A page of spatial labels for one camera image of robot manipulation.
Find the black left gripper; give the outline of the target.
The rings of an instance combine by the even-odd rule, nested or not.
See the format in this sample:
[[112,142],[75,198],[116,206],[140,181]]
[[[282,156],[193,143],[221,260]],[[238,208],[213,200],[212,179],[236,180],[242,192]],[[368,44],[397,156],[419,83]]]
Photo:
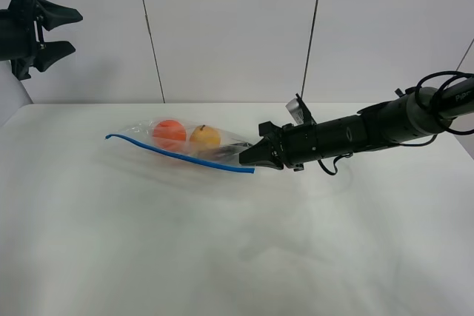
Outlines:
[[[47,0],[39,0],[39,13],[47,31],[83,20],[77,9]],[[10,62],[12,74],[18,80],[31,78],[29,69],[34,59],[35,68],[45,72],[76,51],[68,41],[47,42],[38,49],[35,20],[36,0],[10,0],[8,8],[1,10],[1,61]]]

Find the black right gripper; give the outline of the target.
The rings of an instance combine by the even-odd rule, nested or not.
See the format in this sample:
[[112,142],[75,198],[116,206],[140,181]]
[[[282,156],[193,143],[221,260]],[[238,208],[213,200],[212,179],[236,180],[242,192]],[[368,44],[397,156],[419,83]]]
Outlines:
[[258,129],[262,139],[239,154],[240,165],[301,171],[305,163],[350,158],[365,146],[365,125],[357,115],[315,126],[278,127],[268,121]]

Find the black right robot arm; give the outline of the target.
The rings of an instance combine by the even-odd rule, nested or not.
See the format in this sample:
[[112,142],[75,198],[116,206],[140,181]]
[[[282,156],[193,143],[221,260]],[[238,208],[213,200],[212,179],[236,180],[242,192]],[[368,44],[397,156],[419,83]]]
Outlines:
[[416,86],[397,90],[397,99],[374,104],[355,115],[318,123],[302,97],[287,104],[294,124],[259,124],[261,137],[239,155],[242,166],[302,171],[304,164],[325,159],[337,163],[359,152],[431,144],[443,132],[460,135],[451,127],[460,116],[473,113],[473,74],[443,71],[421,79]]

